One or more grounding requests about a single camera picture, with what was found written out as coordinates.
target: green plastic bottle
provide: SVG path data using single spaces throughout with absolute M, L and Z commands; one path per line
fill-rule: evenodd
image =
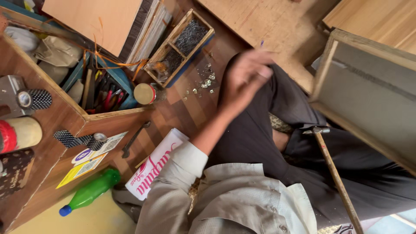
M 59 214 L 64 217 L 75 209 L 88 206 L 101 194 L 120 182 L 120 179 L 119 171 L 112 168 L 105 169 L 100 177 L 78 190 L 71 202 L 59 210 Z

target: yellow floor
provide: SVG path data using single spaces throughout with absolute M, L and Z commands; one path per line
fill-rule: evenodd
M 95 199 L 91 205 L 61 217 L 59 209 L 72 197 L 58 202 L 11 234 L 134 234 L 135 223 L 114 203 L 110 191 Z

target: hand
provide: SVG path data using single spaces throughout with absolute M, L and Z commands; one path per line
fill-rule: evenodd
M 250 104 L 256 92 L 273 74 L 267 67 L 273 63 L 270 55 L 266 51 L 249 50 L 237 58 L 224 77 L 226 83 L 220 111 L 235 118 Z

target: cuff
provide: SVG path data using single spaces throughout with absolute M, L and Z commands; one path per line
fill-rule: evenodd
M 202 171 L 208 161 L 208 156 L 188 141 L 174 149 L 170 156 L 178 166 L 198 178 L 202 176 Z

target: shirt sleeve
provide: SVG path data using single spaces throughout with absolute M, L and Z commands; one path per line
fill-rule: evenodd
M 188 191 L 201 177 L 208 157 L 190 142 L 170 153 L 170 160 L 150 185 L 136 234 L 188 233 L 191 198 Z

